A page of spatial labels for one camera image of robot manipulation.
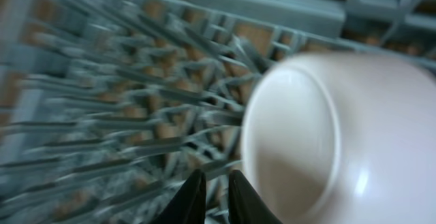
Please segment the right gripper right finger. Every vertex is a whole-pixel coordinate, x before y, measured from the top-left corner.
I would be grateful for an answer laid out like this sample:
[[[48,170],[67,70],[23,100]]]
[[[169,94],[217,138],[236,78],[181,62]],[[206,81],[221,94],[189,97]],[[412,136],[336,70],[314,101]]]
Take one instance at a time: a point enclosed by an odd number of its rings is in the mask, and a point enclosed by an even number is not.
[[[231,224],[281,224],[240,170],[229,175],[228,210]]]

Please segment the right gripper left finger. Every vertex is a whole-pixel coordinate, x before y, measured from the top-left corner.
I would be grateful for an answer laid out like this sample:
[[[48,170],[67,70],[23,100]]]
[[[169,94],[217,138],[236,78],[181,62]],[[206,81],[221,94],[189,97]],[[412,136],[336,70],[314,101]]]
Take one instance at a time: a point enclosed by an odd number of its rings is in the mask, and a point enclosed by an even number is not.
[[[204,224],[205,214],[206,176],[195,170],[151,224]]]

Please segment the white cup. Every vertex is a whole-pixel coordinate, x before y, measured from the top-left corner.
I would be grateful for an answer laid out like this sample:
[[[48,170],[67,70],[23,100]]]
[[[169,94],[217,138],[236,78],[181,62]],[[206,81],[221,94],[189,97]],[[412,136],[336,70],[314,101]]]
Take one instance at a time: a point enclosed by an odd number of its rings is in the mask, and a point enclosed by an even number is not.
[[[241,156],[283,223],[434,223],[435,77],[381,54],[290,57],[249,98]]]

